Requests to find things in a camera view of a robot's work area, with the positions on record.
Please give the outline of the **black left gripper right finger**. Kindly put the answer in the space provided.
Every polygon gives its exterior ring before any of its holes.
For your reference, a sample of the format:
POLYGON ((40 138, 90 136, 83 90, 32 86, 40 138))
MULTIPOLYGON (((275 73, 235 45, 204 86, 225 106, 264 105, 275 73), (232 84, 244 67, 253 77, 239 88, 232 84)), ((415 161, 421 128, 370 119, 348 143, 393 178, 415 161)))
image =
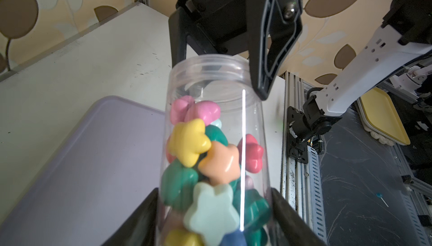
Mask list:
POLYGON ((273 215, 290 246, 325 246, 303 221, 288 201, 275 188, 271 188, 273 215))

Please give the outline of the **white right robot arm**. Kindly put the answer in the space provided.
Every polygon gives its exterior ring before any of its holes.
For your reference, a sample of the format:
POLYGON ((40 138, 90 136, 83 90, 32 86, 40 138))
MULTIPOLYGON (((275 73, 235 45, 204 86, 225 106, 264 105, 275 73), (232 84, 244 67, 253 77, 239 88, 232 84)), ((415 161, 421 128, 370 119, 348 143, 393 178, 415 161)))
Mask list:
MULTIPOLYGON (((252 87, 270 94, 283 60, 303 29, 303 0, 178 0, 169 18, 172 63, 198 54, 249 52, 252 87)), ((290 107, 287 154, 307 163, 307 141, 327 133, 348 107, 398 68, 432 53, 432 0, 393 0, 365 48, 329 85, 290 107)))

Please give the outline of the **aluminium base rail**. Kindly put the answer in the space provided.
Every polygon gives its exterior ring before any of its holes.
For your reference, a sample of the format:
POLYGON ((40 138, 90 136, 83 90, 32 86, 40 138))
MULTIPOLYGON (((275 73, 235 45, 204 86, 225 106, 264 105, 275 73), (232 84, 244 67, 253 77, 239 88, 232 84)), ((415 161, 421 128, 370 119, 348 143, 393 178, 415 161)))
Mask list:
POLYGON ((301 115, 305 102, 303 80, 290 72, 285 72, 282 77, 285 79, 282 195, 303 223, 326 245, 327 231, 318 154, 306 142, 299 149, 292 146, 294 137, 291 124, 301 115))

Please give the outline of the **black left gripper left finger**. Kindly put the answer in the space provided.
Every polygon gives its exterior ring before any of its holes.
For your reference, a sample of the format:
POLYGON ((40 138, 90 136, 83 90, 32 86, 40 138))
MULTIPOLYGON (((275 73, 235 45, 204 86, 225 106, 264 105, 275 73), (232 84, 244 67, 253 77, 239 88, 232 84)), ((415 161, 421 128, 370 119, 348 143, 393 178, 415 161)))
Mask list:
POLYGON ((158 188, 135 209, 103 246, 153 246, 155 243, 158 188))

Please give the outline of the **yellow tray in background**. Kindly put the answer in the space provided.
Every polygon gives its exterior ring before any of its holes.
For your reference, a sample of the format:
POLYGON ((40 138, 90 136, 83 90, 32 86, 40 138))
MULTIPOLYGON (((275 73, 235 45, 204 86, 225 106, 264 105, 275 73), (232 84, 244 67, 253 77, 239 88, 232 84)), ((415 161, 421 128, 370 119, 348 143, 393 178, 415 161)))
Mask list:
POLYGON ((357 99, 365 126, 381 136, 399 144, 411 141, 390 96, 379 88, 373 88, 357 99))

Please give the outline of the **clear jar of star candies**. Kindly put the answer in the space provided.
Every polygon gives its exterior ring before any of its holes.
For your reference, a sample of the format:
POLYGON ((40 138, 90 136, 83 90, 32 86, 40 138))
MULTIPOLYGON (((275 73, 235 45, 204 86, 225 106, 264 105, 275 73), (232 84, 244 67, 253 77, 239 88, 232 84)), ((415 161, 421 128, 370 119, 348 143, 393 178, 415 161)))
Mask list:
POLYGON ((157 246, 275 244, 262 101, 244 58, 203 55, 169 76, 157 246))

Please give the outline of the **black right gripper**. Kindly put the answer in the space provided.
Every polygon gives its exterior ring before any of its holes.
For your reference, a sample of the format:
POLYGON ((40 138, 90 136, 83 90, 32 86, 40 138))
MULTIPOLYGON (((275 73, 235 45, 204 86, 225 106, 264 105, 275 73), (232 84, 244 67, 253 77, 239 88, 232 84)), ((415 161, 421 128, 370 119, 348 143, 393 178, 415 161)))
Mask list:
POLYGON ((172 65, 196 54, 249 52, 252 87, 267 100, 303 29, 303 0, 178 0, 169 17, 172 65))

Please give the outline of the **lilac plastic tray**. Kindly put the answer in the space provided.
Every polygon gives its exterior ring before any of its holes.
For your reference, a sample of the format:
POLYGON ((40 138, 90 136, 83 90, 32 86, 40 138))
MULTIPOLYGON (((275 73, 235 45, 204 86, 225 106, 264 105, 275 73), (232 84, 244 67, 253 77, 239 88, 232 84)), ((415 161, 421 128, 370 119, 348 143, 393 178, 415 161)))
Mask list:
POLYGON ((1 225, 3 246, 99 246, 159 185, 165 115, 107 96, 1 225))

